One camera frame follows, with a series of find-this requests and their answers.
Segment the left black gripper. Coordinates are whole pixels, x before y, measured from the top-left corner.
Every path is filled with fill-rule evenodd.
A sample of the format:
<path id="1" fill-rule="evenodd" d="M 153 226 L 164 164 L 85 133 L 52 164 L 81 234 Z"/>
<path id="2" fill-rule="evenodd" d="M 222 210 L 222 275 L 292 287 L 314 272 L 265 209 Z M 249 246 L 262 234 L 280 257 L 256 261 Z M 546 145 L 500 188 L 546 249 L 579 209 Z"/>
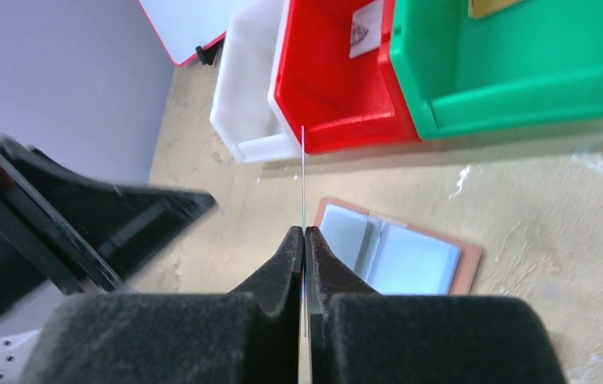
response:
<path id="1" fill-rule="evenodd" d="M 204 190 L 88 178 L 0 138 L 0 337 L 41 328 L 86 278 L 120 290 L 217 205 Z"/>

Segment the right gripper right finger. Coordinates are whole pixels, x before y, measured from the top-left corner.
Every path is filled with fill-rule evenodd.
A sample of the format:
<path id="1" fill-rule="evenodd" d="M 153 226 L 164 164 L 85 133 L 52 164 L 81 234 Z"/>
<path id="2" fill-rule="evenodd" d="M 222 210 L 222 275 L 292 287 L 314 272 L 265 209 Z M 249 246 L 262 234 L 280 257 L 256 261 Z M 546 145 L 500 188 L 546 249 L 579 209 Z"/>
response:
<path id="1" fill-rule="evenodd" d="M 507 296 L 382 295 L 305 231 L 315 383 L 563 383 L 539 316 Z"/>

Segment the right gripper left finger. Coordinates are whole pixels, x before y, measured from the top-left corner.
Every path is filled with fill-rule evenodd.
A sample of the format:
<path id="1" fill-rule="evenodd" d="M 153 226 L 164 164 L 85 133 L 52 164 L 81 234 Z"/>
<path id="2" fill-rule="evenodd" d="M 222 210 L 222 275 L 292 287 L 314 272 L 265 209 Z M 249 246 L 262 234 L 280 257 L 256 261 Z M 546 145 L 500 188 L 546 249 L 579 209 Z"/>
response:
<path id="1" fill-rule="evenodd" d="M 225 294 L 76 294 L 22 383 L 295 383 L 303 232 Z"/>

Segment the white plastic bin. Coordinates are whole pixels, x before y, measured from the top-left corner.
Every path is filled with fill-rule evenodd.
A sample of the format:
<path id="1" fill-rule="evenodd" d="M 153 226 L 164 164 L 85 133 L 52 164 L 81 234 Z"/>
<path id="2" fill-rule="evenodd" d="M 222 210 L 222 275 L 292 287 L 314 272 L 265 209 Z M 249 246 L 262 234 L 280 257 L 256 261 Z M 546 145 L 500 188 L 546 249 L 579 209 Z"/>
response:
<path id="1" fill-rule="evenodd" d="M 276 162 L 302 154 L 274 101 L 289 6 L 252 1 L 234 13 L 226 30 L 210 123 L 237 162 Z"/>

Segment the thin card edge-on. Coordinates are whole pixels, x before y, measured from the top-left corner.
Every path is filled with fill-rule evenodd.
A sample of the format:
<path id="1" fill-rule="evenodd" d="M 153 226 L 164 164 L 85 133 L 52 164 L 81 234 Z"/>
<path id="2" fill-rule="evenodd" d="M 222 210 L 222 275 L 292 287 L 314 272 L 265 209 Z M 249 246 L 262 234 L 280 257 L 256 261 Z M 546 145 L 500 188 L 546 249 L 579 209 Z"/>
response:
<path id="1" fill-rule="evenodd" d="M 307 272 L 305 266 L 305 229 L 306 225 L 306 197 L 305 197 L 305 126 L 301 126 L 301 228 L 302 228 L 302 263 L 301 263 L 301 309 L 303 312 L 303 335 L 308 338 L 308 297 L 307 297 Z"/>

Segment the red plastic bin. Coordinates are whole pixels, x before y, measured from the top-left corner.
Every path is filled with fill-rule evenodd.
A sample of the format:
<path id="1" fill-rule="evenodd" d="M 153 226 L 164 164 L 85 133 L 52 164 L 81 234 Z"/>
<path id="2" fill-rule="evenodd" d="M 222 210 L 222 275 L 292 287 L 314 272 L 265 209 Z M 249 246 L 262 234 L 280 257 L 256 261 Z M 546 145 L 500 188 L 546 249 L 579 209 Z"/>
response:
<path id="1" fill-rule="evenodd" d="M 372 1 L 291 1 L 274 101 L 305 152 L 417 142 L 389 58 L 396 3 L 383 1 L 380 46 L 349 58 L 353 12 Z"/>

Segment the green plastic bin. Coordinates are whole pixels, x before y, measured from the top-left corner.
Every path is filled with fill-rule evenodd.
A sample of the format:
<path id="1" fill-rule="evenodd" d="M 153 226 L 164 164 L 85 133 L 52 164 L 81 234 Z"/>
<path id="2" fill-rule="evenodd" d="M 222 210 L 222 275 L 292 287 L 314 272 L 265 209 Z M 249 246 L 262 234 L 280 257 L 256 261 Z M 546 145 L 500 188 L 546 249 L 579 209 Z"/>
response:
<path id="1" fill-rule="evenodd" d="M 603 118 L 603 1 L 398 1 L 389 56 L 425 140 Z"/>

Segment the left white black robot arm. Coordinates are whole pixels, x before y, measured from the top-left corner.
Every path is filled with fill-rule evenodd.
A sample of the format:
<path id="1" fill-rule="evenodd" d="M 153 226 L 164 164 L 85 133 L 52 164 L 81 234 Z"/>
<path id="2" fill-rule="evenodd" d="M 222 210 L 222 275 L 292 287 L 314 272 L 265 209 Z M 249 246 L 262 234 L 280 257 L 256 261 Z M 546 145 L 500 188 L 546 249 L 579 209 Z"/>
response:
<path id="1" fill-rule="evenodd" d="M 204 190 L 103 182 L 0 137 L 0 383 L 66 296 L 128 281 L 217 205 Z"/>

